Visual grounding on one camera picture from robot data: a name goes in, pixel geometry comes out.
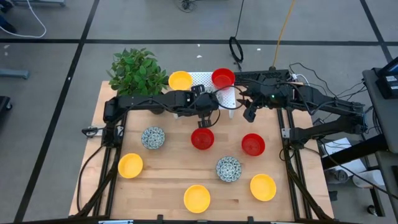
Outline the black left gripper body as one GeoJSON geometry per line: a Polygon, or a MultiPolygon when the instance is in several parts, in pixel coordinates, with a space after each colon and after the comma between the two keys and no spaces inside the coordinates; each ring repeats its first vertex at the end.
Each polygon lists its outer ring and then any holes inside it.
{"type": "Polygon", "coordinates": [[[200,118],[204,118],[219,108],[219,101],[215,93],[205,92],[194,100],[193,108],[200,118]]]}

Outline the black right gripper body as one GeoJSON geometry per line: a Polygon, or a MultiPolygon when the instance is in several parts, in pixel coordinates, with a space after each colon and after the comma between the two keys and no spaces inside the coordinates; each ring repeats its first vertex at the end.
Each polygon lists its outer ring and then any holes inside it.
{"type": "Polygon", "coordinates": [[[276,84],[258,84],[252,83],[246,86],[245,96],[251,100],[246,100],[246,108],[277,108],[275,99],[276,84]]]}

